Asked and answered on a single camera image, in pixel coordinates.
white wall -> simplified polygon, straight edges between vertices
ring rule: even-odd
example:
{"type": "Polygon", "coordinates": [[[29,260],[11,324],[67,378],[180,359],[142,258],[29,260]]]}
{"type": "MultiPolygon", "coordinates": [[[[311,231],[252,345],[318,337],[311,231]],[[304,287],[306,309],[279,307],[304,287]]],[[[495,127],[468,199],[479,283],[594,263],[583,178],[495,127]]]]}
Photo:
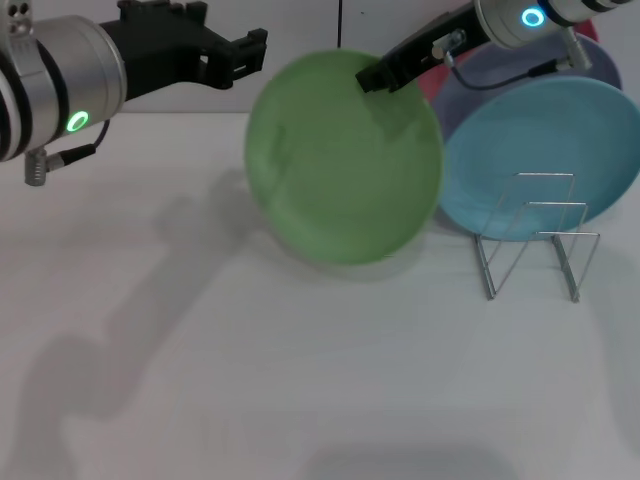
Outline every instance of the white wall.
{"type": "MultiPolygon", "coordinates": [[[[118,18],[116,0],[33,0],[37,19],[77,14],[96,22],[118,18]]],[[[265,83],[294,58],[333,48],[338,0],[211,0],[207,26],[233,40],[249,30],[269,31],[264,71],[219,92],[201,85],[174,85],[127,103],[129,112],[242,112],[251,109],[265,83]]]]}

white surface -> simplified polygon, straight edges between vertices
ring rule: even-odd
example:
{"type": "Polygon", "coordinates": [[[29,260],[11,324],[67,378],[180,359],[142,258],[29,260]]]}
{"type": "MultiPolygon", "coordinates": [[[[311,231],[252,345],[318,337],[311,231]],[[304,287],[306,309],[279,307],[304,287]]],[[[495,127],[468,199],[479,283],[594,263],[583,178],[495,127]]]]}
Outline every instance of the white surface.
{"type": "MultiPolygon", "coordinates": [[[[207,1],[207,26],[229,40],[248,31],[269,32],[264,70],[229,91],[179,84],[128,102],[128,112],[246,112],[264,85],[287,63],[306,53],[334,48],[338,0],[207,1]]],[[[97,23],[117,20],[117,0],[33,0],[37,19],[81,15],[97,23]]]]}
{"type": "Polygon", "coordinates": [[[0,166],[2,480],[640,476],[637,184],[582,303],[544,245],[487,302],[444,224],[368,269],[286,253],[245,121],[120,116],[40,190],[0,166]]]}

blue plate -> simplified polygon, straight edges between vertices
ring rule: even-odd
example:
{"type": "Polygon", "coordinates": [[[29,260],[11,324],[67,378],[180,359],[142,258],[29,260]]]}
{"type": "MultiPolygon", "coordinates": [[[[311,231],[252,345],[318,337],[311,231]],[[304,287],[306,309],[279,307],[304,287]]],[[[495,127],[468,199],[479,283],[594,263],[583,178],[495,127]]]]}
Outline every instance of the blue plate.
{"type": "MultiPolygon", "coordinates": [[[[484,232],[490,238],[527,240],[556,231],[562,211],[531,208],[508,235],[524,202],[566,202],[570,180],[517,178],[522,172],[573,173],[572,202],[589,204],[587,220],[617,202],[640,170],[640,111],[620,90],[596,80],[557,77],[530,83],[487,103],[447,144],[443,210],[482,233],[502,193],[510,195],[484,232]]],[[[567,209],[563,230],[580,223],[567,209]]]]}
{"type": "MultiPolygon", "coordinates": [[[[586,72],[574,69],[565,70],[545,78],[555,78],[556,76],[587,77],[622,90],[620,73],[611,56],[593,40],[582,35],[578,35],[578,37],[589,54],[593,67],[586,72]]],[[[566,56],[567,46],[562,37],[552,35],[517,50],[506,50],[494,44],[485,45],[463,61],[459,69],[470,83],[491,85],[526,72],[552,58],[566,56]]],[[[514,88],[537,81],[539,79],[529,79],[495,90],[477,91],[466,89],[453,75],[449,75],[440,93],[432,102],[440,120],[445,140],[451,137],[462,122],[485,103],[514,88]]]]}

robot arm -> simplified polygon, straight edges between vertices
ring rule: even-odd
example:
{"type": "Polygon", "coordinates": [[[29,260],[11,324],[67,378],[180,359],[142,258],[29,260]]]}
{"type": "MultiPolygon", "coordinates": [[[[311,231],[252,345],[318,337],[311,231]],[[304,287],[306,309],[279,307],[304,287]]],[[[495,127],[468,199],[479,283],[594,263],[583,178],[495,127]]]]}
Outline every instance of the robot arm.
{"type": "Polygon", "coordinates": [[[118,3],[120,19],[33,22],[31,0],[0,0],[0,162],[26,153],[26,182],[92,153],[127,100],[178,82],[229,89],[262,69],[267,32],[228,41],[207,29],[207,4],[118,3]],[[53,156],[44,146],[105,122],[96,143],[53,156]]]}
{"type": "Polygon", "coordinates": [[[460,55],[489,41],[515,49],[559,31],[565,31],[569,57],[588,64],[571,27],[631,1],[473,0],[424,27],[357,79],[365,92],[394,92],[443,63],[447,54],[460,55]]]}

